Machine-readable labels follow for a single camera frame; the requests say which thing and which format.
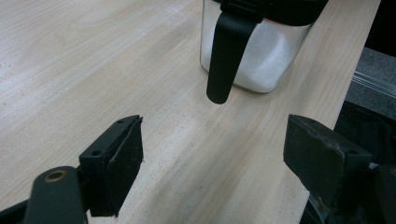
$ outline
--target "wood grain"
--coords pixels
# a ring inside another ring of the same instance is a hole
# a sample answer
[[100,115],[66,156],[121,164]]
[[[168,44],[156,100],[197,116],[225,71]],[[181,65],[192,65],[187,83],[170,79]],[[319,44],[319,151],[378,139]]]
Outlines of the wood grain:
[[283,163],[289,113],[333,127],[379,0],[330,0],[273,92],[205,96],[202,1],[0,2],[0,210],[112,122],[139,114],[145,162],[114,218],[298,223],[308,192]]

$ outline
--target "black lid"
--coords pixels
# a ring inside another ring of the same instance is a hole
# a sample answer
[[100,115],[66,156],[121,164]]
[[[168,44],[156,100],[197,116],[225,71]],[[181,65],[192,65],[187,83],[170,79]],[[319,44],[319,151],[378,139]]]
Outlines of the black lid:
[[[245,0],[255,4],[258,1],[268,2],[268,0]],[[318,19],[328,0],[269,0],[269,2],[264,18],[285,25],[303,26],[312,24]]]

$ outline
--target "black plastic handle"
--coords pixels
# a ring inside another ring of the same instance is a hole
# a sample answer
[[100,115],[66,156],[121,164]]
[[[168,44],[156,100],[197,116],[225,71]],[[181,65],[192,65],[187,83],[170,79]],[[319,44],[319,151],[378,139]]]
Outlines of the black plastic handle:
[[222,0],[210,59],[206,95],[224,104],[254,28],[262,22],[272,0]]
[[236,72],[257,22],[222,12],[213,38],[206,95],[216,104],[224,104],[230,94]]

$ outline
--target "white container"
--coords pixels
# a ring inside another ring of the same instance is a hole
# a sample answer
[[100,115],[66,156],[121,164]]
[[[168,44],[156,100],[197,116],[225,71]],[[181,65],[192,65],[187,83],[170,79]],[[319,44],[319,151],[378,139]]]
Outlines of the white container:
[[[220,14],[219,2],[204,0],[201,65],[208,72]],[[256,92],[273,91],[304,43],[312,24],[290,26],[263,19],[248,39],[233,83]]]

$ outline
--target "gray surface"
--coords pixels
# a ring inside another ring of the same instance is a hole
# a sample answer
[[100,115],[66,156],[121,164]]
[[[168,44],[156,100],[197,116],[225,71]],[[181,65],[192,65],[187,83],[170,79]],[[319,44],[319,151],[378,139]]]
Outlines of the gray surface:
[[[365,48],[357,72],[396,84],[396,58]],[[346,101],[396,120],[396,99],[351,82]]]

